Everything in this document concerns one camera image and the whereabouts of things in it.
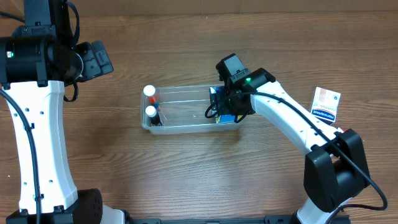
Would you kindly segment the blue yellow lozenge box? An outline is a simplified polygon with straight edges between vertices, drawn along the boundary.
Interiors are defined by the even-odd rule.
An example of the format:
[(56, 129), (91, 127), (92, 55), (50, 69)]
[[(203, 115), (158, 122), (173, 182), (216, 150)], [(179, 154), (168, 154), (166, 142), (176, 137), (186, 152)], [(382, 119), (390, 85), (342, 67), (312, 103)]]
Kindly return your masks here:
[(232, 115), (229, 109), (224, 105), (226, 98), (226, 91), (223, 86), (213, 86), (209, 88), (211, 115), (215, 119), (215, 123), (227, 123), (235, 120), (235, 115)]

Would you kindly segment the orange tube white cap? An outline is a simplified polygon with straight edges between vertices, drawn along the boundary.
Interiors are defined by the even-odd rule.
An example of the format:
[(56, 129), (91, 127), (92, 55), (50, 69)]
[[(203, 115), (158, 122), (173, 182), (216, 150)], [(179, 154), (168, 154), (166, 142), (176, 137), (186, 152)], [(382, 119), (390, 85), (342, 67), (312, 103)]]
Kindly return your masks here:
[(157, 98), (157, 90), (153, 85), (146, 85), (143, 89), (143, 93), (146, 96), (149, 104), (153, 106), (157, 111), (161, 110), (160, 103)]

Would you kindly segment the black bottle white cap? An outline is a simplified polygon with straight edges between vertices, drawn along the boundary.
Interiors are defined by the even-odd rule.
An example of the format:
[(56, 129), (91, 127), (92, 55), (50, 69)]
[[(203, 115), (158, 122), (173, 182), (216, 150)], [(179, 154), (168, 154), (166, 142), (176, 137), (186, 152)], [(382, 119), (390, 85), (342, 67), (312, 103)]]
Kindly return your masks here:
[(154, 106), (147, 106), (145, 108), (145, 113), (147, 117), (150, 119), (150, 122), (153, 126), (162, 126), (163, 123), (160, 119), (159, 112)]

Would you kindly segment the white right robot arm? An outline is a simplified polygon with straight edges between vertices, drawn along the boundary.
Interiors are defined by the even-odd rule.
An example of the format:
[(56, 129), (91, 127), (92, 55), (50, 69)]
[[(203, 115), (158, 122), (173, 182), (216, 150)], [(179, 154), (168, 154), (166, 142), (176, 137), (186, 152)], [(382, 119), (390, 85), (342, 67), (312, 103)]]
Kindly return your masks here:
[(257, 113), (276, 126), (305, 158), (307, 201), (291, 223), (330, 223), (369, 185), (362, 139), (352, 129), (330, 126), (291, 98), (267, 70), (250, 71), (236, 54), (216, 65), (224, 83), (221, 98), (208, 109), (213, 116), (230, 114), (235, 123)]

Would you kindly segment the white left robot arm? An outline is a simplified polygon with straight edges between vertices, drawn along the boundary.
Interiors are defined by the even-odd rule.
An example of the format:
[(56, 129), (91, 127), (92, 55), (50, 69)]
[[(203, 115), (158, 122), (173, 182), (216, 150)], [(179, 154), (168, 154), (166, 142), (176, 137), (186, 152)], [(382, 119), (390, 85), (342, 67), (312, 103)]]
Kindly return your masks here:
[(67, 86), (111, 73), (101, 41), (80, 42), (69, 1), (26, 1), (24, 21), (1, 39), (1, 95), (14, 124), (21, 172), (19, 208), (7, 223), (128, 223), (98, 189), (78, 190), (63, 128)]

